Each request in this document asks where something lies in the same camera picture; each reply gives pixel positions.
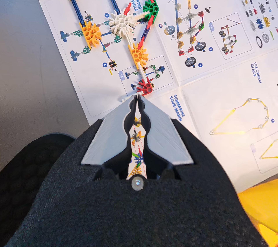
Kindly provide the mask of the colourful rod connector toy model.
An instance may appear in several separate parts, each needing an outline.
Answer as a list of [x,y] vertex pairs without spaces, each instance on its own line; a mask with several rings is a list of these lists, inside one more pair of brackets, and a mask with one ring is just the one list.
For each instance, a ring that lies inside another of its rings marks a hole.
[[146,73],[148,69],[146,66],[148,54],[146,49],[143,48],[143,44],[157,17],[159,11],[157,2],[156,0],[147,0],[142,7],[143,12],[132,15],[130,13],[131,7],[133,6],[135,9],[139,6],[137,0],[130,0],[124,10],[119,8],[116,0],[110,1],[112,2],[114,12],[106,15],[109,20],[104,23],[95,24],[93,23],[92,16],[86,11],[84,11],[85,17],[83,17],[76,0],[70,0],[77,14],[80,29],[72,33],[61,31],[61,40],[67,42],[67,38],[72,35],[85,39],[87,46],[83,48],[82,52],[70,52],[73,61],[77,61],[77,57],[81,54],[88,54],[92,47],[101,44],[103,52],[107,54],[109,59],[109,72],[112,75],[113,71],[116,71],[117,65],[109,57],[106,48],[113,43],[120,42],[122,37],[125,37],[128,41],[129,52],[137,69],[133,74],[141,75],[141,80],[137,85],[132,85],[131,88],[137,90],[137,95],[148,95],[153,91],[154,85],[152,83],[153,78],[150,79]]

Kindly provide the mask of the toy building instruction sheet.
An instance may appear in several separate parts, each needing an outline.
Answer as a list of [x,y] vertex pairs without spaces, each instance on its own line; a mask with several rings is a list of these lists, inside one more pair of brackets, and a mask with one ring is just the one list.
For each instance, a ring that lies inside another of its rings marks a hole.
[[[76,0],[93,23],[108,21],[110,0]],[[147,0],[130,13],[139,14]],[[70,0],[39,0],[89,124],[133,95],[141,80],[122,37],[81,54],[83,37]],[[130,0],[116,0],[124,10]],[[214,153],[241,192],[277,173],[277,0],[156,0],[143,44],[153,91],[145,97]]]

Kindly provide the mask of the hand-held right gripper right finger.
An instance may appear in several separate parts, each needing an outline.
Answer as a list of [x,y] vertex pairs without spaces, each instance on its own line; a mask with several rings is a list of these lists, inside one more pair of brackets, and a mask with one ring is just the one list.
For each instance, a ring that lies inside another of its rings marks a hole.
[[147,174],[161,176],[165,169],[194,164],[172,119],[145,97],[138,96],[141,124],[146,131],[143,158]]

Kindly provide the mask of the yellow plastic bin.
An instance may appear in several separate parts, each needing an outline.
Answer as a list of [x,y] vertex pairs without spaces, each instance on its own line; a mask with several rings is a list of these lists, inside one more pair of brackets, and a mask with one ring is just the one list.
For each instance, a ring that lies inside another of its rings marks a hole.
[[238,198],[268,246],[278,246],[278,180],[251,187]]

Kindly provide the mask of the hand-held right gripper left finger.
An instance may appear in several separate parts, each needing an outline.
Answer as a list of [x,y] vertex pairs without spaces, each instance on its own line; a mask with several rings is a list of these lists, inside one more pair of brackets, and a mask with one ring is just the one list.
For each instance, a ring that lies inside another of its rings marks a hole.
[[136,106],[137,96],[132,96],[103,118],[82,165],[112,169],[120,178],[127,178],[132,157],[130,129],[134,124]]

